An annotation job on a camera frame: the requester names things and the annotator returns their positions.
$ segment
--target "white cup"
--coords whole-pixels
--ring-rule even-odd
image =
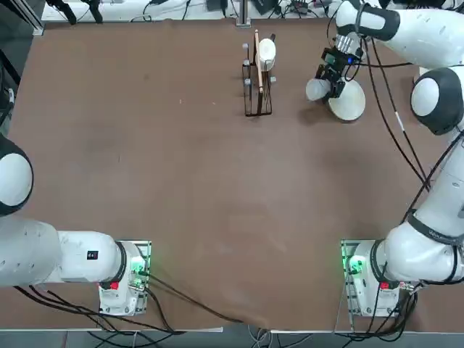
[[[306,85],[306,97],[310,102],[323,98],[331,90],[331,83],[327,80],[312,78]]]
[[[264,38],[260,41],[259,50],[261,70],[271,70],[276,61],[276,44],[270,38]]]

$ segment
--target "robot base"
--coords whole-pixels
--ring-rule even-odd
[[[109,289],[99,286],[100,309],[110,315],[138,315],[146,312],[149,277],[138,272],[150,272],[152,243],[150,241],[120,241],[127,255],[123,278]]]
[[[348,309],[352,315],[372,317],[376,306],[378,281],[373,274],[370,251],[374,241],[342,240],[341,255],[345,274]],[[389,288],[389,283],[381,283],[378,293],[376,317],[387,317],[396,307],[399,287]]]

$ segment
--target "green led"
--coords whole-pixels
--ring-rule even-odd
[[[365,262],[365,257],[363,256],[353,256],[349,260],[349,268],[352,274],[361,273],[363,270],[363,263]]]
[[[331,54],[327,54],[324,60],[329,64],[333,64],[335,62],[335,57]]]

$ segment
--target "white mug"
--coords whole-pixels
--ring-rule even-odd
[[[260,62],[261,70],[269,71],[273,68],[276,61],[276,44],[270,38],[264,38],[260,41]]]

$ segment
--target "green light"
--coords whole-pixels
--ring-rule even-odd
[[[349,260],[349,268],[351,269],[352,274],[358,274],[363,271],[363,263],[365,262],[365,257],[354,255]]]

